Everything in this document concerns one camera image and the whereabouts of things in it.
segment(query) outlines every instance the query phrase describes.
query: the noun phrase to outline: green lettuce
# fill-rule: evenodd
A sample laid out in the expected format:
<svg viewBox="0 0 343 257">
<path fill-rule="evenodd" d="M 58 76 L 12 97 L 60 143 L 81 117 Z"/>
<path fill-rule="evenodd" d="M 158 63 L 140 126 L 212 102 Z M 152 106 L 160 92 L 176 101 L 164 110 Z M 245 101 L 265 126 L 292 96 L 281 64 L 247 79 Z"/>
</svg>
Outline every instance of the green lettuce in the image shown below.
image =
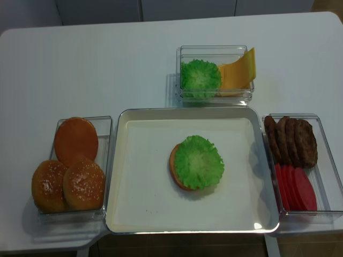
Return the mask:
<svg viewBox="0 0 343 257">
<path fill-rule="evenodd" d="M 219 183 L 224 163 L 213 143 L 193 135 L 187 137 L 175 153 L 179 180 L 191 189 L 204 189 Z"/>
<path fill-rule="evenodd" d="M 181 63 L 182 89 L 217 89 L 221 86 L 221 74 L 214 63 L 192 60 Z M 184 93 L 187 97 L 212 97 L 215 93 Z"/>
</svg>

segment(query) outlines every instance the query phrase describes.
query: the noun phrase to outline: bottom bun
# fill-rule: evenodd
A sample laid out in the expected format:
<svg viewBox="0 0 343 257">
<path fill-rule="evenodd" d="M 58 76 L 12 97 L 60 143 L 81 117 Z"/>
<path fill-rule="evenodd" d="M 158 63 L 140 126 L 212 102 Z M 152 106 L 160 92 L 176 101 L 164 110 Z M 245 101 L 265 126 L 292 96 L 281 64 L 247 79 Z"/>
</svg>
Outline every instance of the bottom bun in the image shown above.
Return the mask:
<svg viewBox="0 0 343 257">
<path fill-rule="evenodd" d="M 170 158 L 169 158 L 169 171 L 171 176 L 173 177 L 175 183 L 184 190 L 188 190 L 188 191 L 194 191 L 196 189 L 191 189 L 189 187 L 186 187 L 182 184 L 182 182 L 178 179 L 178 175 L 176 174 L 176 168 L 175 168 L 175 153 L 178 150 L 178 147 L 180 146 L 180 144 L 177 144 L 174 149 L 171 151 L 170 153 Z"/>
</svg>

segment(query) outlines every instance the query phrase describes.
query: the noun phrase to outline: clear plastic container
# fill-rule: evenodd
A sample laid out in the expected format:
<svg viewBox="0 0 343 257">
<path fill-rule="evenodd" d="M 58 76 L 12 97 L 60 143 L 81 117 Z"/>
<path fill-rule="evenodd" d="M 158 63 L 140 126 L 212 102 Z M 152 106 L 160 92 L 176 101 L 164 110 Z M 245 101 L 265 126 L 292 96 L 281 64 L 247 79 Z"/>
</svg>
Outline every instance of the clear plastic container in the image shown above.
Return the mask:
<svg viewBox="0 0 343 257">
<path fill-rule="evenodd" d="M 237 61 L 247 51 L 246 46 L 182 46 L 176 54 L 176 96 L 184 103 L 218 105 L 248 105 L 254 90 L 253 82 L 245 89 L 182 89 L 181 63 L 194 59 L 209 61 L 216 65 Z M 194 93 L 214 94 L 213 97 L 193 97 Z"/>
<path fill-rule="evenodd" d="M 329 144 L 317 115 L 314 114 L 270 114 L 275 122 L 284 116 L 304 119 L 312 125 L 313 133 L 317 141 L 318 162 L 311 169 L 305 169 L 317 199 L 317 211 L 289 211 L 284 208 L 281 201 L 278 182 L 275 175 L 275 160 L 272 157 L 268 144 L 268 138 L 263 129 L 265 148 L 271 168 L 275 196 L 277 199 L 281 221 L 292 219 L 296 222 L 331 223 L 343 215 L 343 187 L 335 163 L 333 161 Z"/>
<path fill-rule="evenodd" d="M 103 204 L 100 209 L 96 210 L 83 210 L 83 211 L 64 211 L 61 213 L 42 213 L 38 211 L 38 219 L 40 223 L 50 223 L 50 222 L 83 222 L 89 220 L 102 220 L 106 214 L 106 203 L 109 190 L 110 177 L 112 173 L 113 166 L 113 154 L 115 145 L 115 135 L 113 131 L 112 118 L 110 116 L 102 117 L 91 117 L 85 118 L 89 120 L 95 127 L 96 133 L 98 135 L 98 153 L 94 160 L 105 174 L 105 190 L 103 197 Z M 61 119 L 57 123 L 56 132 L 59 126 L 65 121 Z M 54 145 L 51 150 L 50 160 L 57 160 L 55 154 Z"/>
</svg>

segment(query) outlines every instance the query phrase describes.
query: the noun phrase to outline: white table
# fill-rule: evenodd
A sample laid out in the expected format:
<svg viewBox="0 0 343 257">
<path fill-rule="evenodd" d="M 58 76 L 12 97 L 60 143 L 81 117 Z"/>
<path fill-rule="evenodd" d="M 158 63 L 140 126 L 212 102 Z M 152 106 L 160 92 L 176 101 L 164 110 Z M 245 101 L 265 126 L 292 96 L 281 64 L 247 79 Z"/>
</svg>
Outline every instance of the white table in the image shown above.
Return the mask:
<svg viewBox="0 0 343 257">
<path fill-rule="evenodd" d="M 176 48 L 223 44 L 255 47 L 250 106 L 260 116 L 321 118 L 343 178 L 343 26 L 332 13 L 11 30 L 0 37 L 0 252 L 79 248 L 106 233 L 101 222 L 37 225 L 31 177 L 49 157 L 57 121 L 116 120 L 128 108 L 178 106 Z M 280 233 L 333 232 L 343 230 L 343 218 L 281 227 Z"/>
</svg>

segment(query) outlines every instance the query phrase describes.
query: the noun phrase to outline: sesame seed bun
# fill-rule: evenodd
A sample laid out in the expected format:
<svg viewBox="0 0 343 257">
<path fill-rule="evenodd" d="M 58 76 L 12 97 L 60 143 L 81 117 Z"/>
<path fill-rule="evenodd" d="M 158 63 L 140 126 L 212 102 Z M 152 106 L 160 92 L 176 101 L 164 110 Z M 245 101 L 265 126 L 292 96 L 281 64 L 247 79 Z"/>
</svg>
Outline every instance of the sesame seed bun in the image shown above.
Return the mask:
<svg viewBox="0 0 343 257">
<path fill-rule="evenodd" d="M 182 182 L 178 179 L 178 175 L 176 174 L 176 168 L 175 168 L 175 153 L 178 150 L 180 144 L 177 144 L 174 149 L 171 151 L 170 153 L 170 158 L 169 158 L 169 171 L 170 174 L 172 176 L 172 178 L 174 179 L 175 183 L 184 190 L 188 190 L 188 191 L 194 191 L 196 189 L 191 189 L 189 187 L 186 187 L 182 184 Z"/>
<path fill-rule="evenodd" d="M 63 176 L 67 168 L 55 160 L 42 162 L 33 174 L 31 193 L 35 205 L 44 213 L 65 211 Z"/>
<path fill-rule="evenodd" d="M 63 178 L 63 193 L 75 210 L 100 209 L 103 203 L 105 174 L 94 162 L 83 159 L 69 167 Z"/>
<path fill-rule="evenodd" d="M 54 141 L 56 156 L 67 167 L 83 157 L 94 161 L 98 144 L 98 135 L 93 124 L 78 117 L 65 120 L 59 126 Z"/>
</svg>

